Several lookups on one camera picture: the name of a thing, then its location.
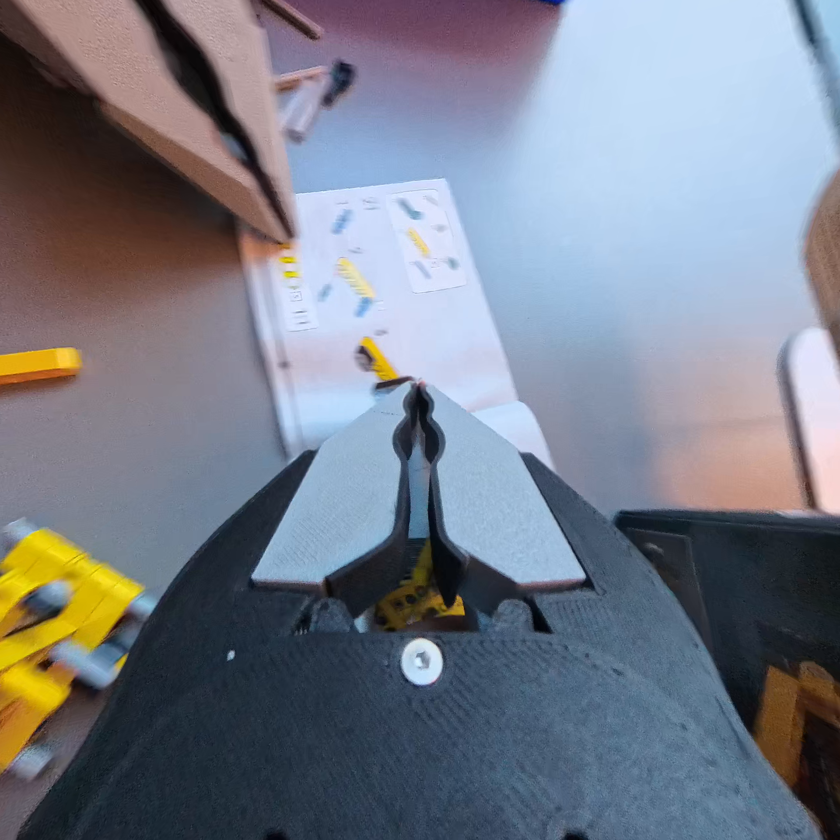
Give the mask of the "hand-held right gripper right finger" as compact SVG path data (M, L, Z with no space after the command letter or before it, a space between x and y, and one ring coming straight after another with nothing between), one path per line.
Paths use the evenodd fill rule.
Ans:
M579 589L586 572L523 454L438 388L417 387L427 522L444 603L490 616L506 600Z

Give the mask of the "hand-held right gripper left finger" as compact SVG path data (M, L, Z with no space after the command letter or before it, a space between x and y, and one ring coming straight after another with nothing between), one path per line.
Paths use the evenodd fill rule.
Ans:
M407 569L417 385L406 382L328 438L290 499L253 585L330 597L358 617Z

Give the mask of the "black lego pin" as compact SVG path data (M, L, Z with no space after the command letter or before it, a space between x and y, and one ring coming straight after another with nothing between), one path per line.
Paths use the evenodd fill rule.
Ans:
M352 88L356 76L357 68L354 64L343 59L336 59L329 69L328 84L322 95L322 106L326 109L331 108Z

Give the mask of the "lego instruction booklet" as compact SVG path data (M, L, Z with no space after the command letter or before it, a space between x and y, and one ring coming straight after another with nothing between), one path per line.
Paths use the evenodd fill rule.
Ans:
M297 242L258 245L253 234L239 240L281 440L304 465L289 501L312 451L381 397L414 382L405 578L411 543L425 541L431 552L418 386L436 387L491 427L528 467L536 460L552 468L551 454L513 383L446 181L305 193L298 200ZM520 612L546 632L538 595L506 600L490 616Z

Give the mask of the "black lego set box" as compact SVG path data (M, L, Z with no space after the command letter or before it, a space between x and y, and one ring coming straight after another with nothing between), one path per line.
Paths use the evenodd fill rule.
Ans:
M622 511L615 524L695 624L764 757L838 838L838 516Z

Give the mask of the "yellow lego bulldozer model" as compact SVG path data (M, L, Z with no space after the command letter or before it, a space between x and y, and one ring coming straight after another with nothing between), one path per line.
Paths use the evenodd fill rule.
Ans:
M75 683L114 683L157 602L56 532L25 519L2 529L2 774L30 781L48 767L39 730Z

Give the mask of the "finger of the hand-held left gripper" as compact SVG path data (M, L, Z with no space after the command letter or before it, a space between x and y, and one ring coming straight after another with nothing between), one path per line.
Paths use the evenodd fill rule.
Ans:
M232 215L275 242L292 239L217 124L202 56L164 2L2 2L2 34Z
M297 231L268 46L252 3L169 1L164 6L202 56L204 86L217 124L236 138L281 230Z

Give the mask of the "yellow lego beam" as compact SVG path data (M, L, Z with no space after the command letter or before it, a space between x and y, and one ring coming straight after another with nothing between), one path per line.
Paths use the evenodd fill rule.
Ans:
M81 355L71 347L1 354L1 385L16 385L77 375Z

